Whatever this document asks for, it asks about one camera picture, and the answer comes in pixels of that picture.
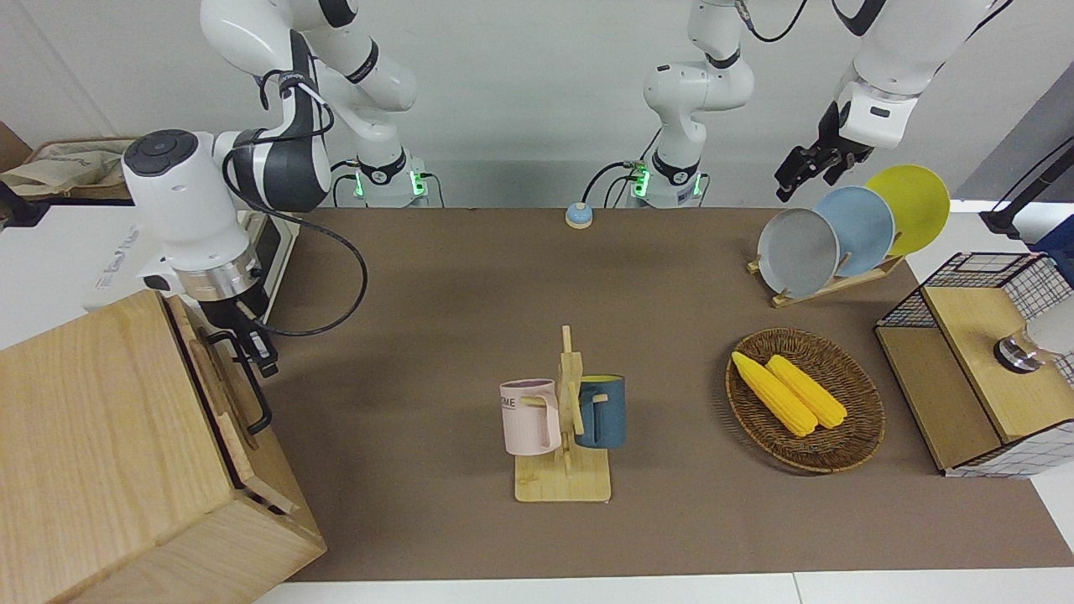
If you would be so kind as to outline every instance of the black stand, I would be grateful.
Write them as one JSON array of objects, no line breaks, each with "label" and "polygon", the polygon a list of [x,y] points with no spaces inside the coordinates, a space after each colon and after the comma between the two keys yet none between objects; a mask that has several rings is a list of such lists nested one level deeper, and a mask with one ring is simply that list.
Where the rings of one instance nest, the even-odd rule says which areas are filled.
[{"label": "black stand", "polygon": [[30,203],[26,201],[3,183],[0,183],[0,203],[11,208],[11,218],[4,222],[4,228],[9,229],[37,227],[50,207],[47,202]]},{"label": "black stand", "polygon": [[981,219],[985,221],[985,226],[988,230],[1006,235],[1010,239],[1020,239],[1018,234],[1018,229],[1014,227],[1014,217],[1025,210],[1037,196],[1044,192],[1045,189],[1051,186],[1057,178],[1063,175],[1071,166],[1074,166],[1074,146],[1066,149],[1063,155],[1059,156],[1044,174],[1036,177],[1035,181],[1029,184],[1028,187],[1018,197],[1014,198],[1014,201],[1010,205],[1004,207],[999,212],[982,212]]}]

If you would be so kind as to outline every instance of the blue mug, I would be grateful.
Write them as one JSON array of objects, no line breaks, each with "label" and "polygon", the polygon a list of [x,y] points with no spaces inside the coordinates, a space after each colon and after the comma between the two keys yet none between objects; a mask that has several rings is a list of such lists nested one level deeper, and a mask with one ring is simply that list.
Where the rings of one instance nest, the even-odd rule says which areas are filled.
[{"label": "blue mug", "polygon": [[622,375],[583,375],[578,402],[584,434],[575,443],[593,449],[614,449],[626,442],[626,383]]}]

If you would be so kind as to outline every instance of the plate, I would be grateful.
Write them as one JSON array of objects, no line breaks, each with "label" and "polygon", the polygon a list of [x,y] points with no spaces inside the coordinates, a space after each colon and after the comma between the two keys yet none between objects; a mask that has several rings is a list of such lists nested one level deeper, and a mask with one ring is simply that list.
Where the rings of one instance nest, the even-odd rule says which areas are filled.
[{"label": "plate", "polygon": [[932,243],[947,224],[950,195],[943,179],[920,166],[892,166],[869,179],[866,187],[884,198],[895,228],[901,233],[891,256],[905,256]]},{"label": "plate", "polygon": [[851,258],[836,276],[853,277],[876,268],[895,241],[895,216],[884,198],[865,187],[843,187],[826,195],[813,208],[836,231],[839,248]]},{"label": "plate", "polygon": [[772,457],[799,470],[831,474],[857,468],[876,452],[884,440],[884,404],[869,375],[838,345],[808,331],[773,328],[743,339],[735,350],[761,364],[783,355],[846,407],[842,425],[830,430],[818,426],[799,438],[775,419],[728,359],[724,380],[731,411],[750,438]]},{"label": "plate", "polygon": [[784,210],[765,225],[757,255],[765,283],[787,298],[809,298],[821,291],[836,274],[841,256],[831,225],[801,207]]}]

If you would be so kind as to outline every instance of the robotic arm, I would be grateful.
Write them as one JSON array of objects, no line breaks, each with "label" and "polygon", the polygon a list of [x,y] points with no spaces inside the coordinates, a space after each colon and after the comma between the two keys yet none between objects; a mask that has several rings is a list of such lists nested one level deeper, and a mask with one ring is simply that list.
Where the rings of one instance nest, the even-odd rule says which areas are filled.
[{"label": "robotic arm", "polygon": [[[266,376],[276,371],[276,350],[258,319],[267,311],[268,297],[250,242],[235,219],[233,196],[277,216],[308,212],[324,199],[331,170],[323,134],[336,112],[321,96],[322,83],[355,130],[360,164],[389,155],[400,170],[413,163],[394,127],[378,113],[412,104],[413,76],[379,56],[372,39],[351,34],[355,16],[352,0],[204,0],[206,39],[228,62],[255,76],[265,109],[265,86],[276,76],[284,123],[218,136],[161,130],[139,139],[124,156],[134,202],[162,242],[177,281],[147,285],[197,300],[209,322],[235,332],[244,353]],[[361,111],[367,112],[365,118]],[[392,177],[381,183],[376,174],[372,178],[394,195]]]},{"label": "robotic arm", "polygon": [[[236,177],[246,181],[244,192],[260,193],[276,210],[306,212],[328,192],[323,139],[308,136],[328,128],[321,124],[325,106],[354,134],[359,190],[366,203],[404,207],[424,193],[416,186],[424,166],[400,143],[390,117],[413,105],[417,80],[353,25],[354,4],[353,0],[202,2],[202,30],[228,62],[259,81],[266,74],[279,75],[285,126],[228,132],[217,143],[221,161],[235,149]],[[267,104],[263,92],[262,103]],[[272,142],[295,135],[305,136]]]},{"label": "robotic arm", "polygon": [[995,0],[865,0],[853,16],[832,5],[861,48],[809,148],[796,146],[775,172],[777,197],[788,201],[824,172],[833,185],[873,148],[895,148],[910,114],[944,62],[970,38]]},{"label": "robotic arm", "polygon": [[634,197],[654,207],[679,207],[696,190],[708,139],[700,111],[740,107],[753,95],[753,71],[741,57],[742,21],[734,0],[692,1],[687,33],[703,61],[663,64],[645,78],[645,102],[661,117],[661,134],[644,158]]}]

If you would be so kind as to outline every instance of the pink mug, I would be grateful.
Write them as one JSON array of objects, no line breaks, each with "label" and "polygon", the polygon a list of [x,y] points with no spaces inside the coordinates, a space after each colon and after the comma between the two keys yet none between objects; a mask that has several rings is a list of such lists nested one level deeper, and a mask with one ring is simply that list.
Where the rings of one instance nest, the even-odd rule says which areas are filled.
[{"label": "pink mug", "polygon": [[517,379],[499,385],[499,408],[504,416],[507,452],[543,455],[560,448],[560,406],[555,382]]}]

